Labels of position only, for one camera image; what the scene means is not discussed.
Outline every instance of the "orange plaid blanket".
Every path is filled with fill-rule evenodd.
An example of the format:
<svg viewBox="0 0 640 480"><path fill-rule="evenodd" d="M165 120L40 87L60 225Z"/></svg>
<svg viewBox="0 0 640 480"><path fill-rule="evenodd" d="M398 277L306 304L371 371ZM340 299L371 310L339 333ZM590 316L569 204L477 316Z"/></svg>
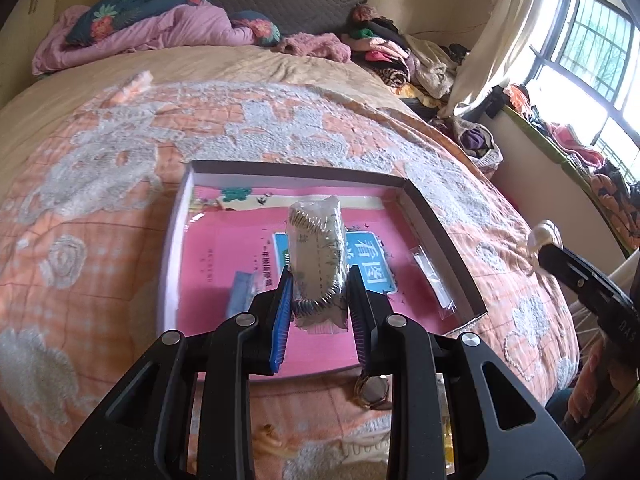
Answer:
<svg viewBox="0 0 640 480"><path fill-rule="evenodd" d="M410 178L484 297L488 315L472 329L540 401L571 380L578 347L558 284L528 276L516 250L529 228L438 131L319 88L218 81L140 90L110 89L76 110L0 207L0 402L48 465L155 339L164 233L184 164L195 159ZM254 422L274 424L303 450L374 428L381 414L350 404L352 381L252 386ZM308 474L296 459L267 456L256 467L261 479Z"/></svg>

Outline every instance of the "floral pillow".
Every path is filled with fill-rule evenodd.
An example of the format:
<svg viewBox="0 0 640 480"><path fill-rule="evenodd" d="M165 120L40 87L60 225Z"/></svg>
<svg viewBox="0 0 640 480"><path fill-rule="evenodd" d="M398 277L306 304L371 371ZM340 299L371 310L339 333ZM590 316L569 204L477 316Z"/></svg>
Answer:
<svg viewBox="0 0 640 480"><path fill-rule="evenodd" d="M197 6L202 0L100 0L85 12L66 35L69 45L89 46L145 18L159 16L178 5Z"/></svg>
<svg viewBox="0 0 640 480"><path fill-rule="evenodd" d="M241 10L229 14L234 28L248 27L254 32L258 46L275 46L280 41L280 29L269 18L254 10Z"/></svg>

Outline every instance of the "open box lid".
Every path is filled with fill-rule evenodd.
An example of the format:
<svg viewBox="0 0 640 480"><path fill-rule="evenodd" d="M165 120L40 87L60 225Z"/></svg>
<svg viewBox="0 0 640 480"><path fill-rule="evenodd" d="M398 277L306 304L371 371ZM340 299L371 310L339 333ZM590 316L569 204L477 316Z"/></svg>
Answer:
<svg viewBox="0 0 640 480"><path fill-rule="evenodd" d="M439 278L456 305L456 327L486 314L486 305L453 241L420 191L398 176L295 164L195 160L182 179L170 218L162 254L157 332L180 327L177 323L182 245L190 200L195 186L304 189L316 187L392 189L415 237L426 250Z"/></svg>

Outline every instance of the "human hand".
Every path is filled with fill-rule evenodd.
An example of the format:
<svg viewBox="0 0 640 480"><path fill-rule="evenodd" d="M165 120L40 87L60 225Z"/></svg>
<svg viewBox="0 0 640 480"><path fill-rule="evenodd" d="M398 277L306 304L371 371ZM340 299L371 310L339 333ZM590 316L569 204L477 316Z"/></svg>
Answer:
<svg viewBox="0 0 640 480"><path fill-rule="evenodd" d="M582 368L569 398L567 408L576 422L579 422L583 417L589 416L591 411L598 389L596 369L601 361L603 351L604 340L600 338L591 347L589 358ZM612 386L622 395L628 394L638 381L638 371L621 364L619 361L612 360L608 369Z"/></svg>

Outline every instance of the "pink blanket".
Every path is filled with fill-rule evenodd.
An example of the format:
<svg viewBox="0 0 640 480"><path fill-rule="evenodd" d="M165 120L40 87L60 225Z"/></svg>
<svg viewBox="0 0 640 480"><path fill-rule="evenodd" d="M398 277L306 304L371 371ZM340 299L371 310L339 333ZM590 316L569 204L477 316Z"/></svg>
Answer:
<svg viewBox="0 0 640 480"><path fill-rule="evenodd" d="M31 62L33 75L64 70L122 52L172 46L241 46L255 41L250 28L233 28L224 9L202 2L197 7L180 5L160 16L141 20L92 46L69 46L65 43L66 35L88 9L71 6L62 13L36 50Z"/></svg>

